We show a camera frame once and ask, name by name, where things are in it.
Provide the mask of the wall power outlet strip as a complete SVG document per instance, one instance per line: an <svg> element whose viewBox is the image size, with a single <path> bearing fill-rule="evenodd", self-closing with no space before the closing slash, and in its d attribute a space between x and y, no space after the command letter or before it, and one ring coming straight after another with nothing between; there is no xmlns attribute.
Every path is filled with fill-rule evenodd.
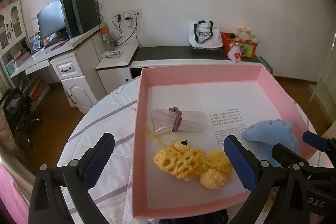
<svg viewBox="0 0 336 224"><path fill-rule="evenodd" d="M134 10L127 10L124 12L117 12L115 16L119 18L121 21L125 20L125 17L132 18L132 19L141 19L142 18L142 10L141 9L134 9Z"/></svg>

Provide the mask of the low black white cabinet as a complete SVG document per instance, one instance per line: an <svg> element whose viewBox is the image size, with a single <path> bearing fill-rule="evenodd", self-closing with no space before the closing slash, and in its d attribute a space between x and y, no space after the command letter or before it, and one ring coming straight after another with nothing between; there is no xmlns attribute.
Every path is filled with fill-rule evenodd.
<svg viewBox="0 0 336 224"><path fill-rule="evenodd" d="M137 44L120 46L117 58L104 57L96 71L109 94L138 77L143 68L193 64L232 64L223 50L201 50L191 46L143 47Z"/></svg>

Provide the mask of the black computer tower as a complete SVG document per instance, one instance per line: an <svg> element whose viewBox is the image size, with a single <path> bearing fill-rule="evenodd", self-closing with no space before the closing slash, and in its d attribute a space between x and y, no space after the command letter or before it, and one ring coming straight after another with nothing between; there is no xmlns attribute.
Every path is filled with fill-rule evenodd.
<svg viewBox="0 0 336 224"><path fill-rule="evenodd" d="M67 34L74 38L98 26L94 0L60 0Z"/></svg>

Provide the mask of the pink heart plush toy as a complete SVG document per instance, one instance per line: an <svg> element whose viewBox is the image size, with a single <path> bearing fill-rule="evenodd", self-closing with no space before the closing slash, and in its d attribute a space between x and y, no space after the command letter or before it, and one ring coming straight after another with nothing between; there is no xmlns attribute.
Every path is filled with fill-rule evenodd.
<svg viewBox="0 0 336 224"><path fill-rule="evenodd" d="M227 54L228 58L234 63L239 63L241 61L241 55L239 43L230 44L230 50Z"/></svg>

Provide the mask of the light blue fleece cloth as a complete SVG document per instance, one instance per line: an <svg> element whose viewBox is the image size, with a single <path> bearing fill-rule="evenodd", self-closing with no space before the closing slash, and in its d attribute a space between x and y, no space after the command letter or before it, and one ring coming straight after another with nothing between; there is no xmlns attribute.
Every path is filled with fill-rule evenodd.
<svg viewBox="0 0 336 224"><path fill-rule="evenodd" d="M246 128L241 137L243 140L255 144L257 158L267 160L273 166L280 164L272 157L274 145L282 144L291 151L299 154L299 144L297 138L292 133L293 126L284 120L259 121Z"/></svg>

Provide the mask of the red orange storage box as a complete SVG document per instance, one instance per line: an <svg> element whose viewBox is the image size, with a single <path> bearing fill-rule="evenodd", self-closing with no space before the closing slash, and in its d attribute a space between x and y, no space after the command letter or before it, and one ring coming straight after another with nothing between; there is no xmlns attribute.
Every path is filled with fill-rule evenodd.
<svg viewBox="0 0 336 224"><path fill-rule="evenodd" d="M239 44L239 49L242 57L253 59L257 48L257 43L237 41L232 38L233 33L222 32L223 51L226 56L231 49L231 45L236 46Z"/></svg>

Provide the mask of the white desk with drawers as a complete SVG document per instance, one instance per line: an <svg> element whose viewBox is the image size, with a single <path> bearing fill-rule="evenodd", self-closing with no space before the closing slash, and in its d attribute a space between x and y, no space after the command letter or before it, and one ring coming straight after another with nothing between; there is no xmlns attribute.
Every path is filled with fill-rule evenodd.
<svg viewBox="0 0 336 224"><path fill-rule="evenodd" d="M22 72L29 75L52 67L62 83L70 106L86 114L106 96L96 71L103 50L102 34L99 26L96 26L65 43L57 43L30 56L10 77L14 78Z"/></svg>

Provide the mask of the white glass door cabinet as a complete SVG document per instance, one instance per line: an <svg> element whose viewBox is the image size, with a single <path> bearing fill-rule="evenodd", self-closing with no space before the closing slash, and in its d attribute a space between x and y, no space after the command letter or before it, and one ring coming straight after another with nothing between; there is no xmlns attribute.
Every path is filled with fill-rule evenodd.
<svg viewBox="0 0 336 224"><path fill-rule="evenodd" d="M1 9L1 55L26 37L21 1Z"/></svg>

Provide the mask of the pink shallow cardboard box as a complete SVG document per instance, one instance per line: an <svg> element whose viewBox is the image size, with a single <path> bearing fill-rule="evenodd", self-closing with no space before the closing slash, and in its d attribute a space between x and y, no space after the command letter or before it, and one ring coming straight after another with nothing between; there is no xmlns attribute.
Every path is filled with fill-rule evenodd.
<svg viewBox="0 0 336 224"><path fill-rule="evenodd" d="M206 125L199 132L164 135L166 143L186 139L207 152L222 149L227 135L239 137L258 121L282 119L292 124L299 154L310 159L315 149L302 141L312 130L307 116L261 65L182 65L144 68L141 73L134 134L132 214L135 218L178 218L206 214L247 199L236 175L221 190L183 181L153 162L161 144L149 135L150 113L177 107L201 111Z"/></svg>

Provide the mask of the black computer monitor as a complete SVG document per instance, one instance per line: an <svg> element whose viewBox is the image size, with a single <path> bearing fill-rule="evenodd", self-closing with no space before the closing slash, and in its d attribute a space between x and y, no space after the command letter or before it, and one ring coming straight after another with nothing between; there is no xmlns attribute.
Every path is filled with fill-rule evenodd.
<svg viewBox="0 0 336 224"><path fill-rule="evenodd" d="M39 33L42 40L66 27L60 1L53 0L37 14Z"/></svg>

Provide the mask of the yellow crochet toy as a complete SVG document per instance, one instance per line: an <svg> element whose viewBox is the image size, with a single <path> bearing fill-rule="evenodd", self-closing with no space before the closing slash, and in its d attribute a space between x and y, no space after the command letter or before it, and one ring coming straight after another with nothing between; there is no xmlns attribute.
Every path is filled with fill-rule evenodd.
<svg viewBox="0 0 336 224"><path fill-rule="evenodd" d="M174 140L171 145L167 145L166 139L155 135L150 127L146 131L150 138L156 139L162 146L153 157L160 170L184 181L198 179L202 186L210 190L220 190L228 184L233 166L224 151L207 153L193 147L186 139Z"/></svg>

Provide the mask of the clear plastic bag with band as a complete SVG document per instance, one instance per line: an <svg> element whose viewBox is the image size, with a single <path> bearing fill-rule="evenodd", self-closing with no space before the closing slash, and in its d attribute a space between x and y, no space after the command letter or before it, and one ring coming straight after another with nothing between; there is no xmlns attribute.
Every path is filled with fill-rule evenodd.
<svg viewBox="0 0 336 224"><path fill-rule="evenodd" d="M177 107L154 109L150 120L155 135L200 132L207 127L207 118L202 111L181 111Z"/></svg>

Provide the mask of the black desk chair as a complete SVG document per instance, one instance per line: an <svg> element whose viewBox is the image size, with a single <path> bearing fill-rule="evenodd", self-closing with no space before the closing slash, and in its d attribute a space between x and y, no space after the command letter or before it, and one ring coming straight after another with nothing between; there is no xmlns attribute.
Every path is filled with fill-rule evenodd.
<svg viewBox="0 0 336 224"><path fill-rule="evenodd" d="M21 149L32 148L31 133L41 125L41 119L32 110L32 100L19 88L7 89L1 98L1 108L13 134L15 143Z"/></svg>

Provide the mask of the beige plush toy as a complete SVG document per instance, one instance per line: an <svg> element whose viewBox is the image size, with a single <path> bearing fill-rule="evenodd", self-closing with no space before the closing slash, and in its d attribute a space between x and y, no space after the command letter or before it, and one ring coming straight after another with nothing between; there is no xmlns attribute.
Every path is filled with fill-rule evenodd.
<svg viewBox="0 0 336 224"><path fill-rule="evenodd" d="M234 33L234 40L257 43L256 34L250 29L245 27L240 27Z"/></svg>

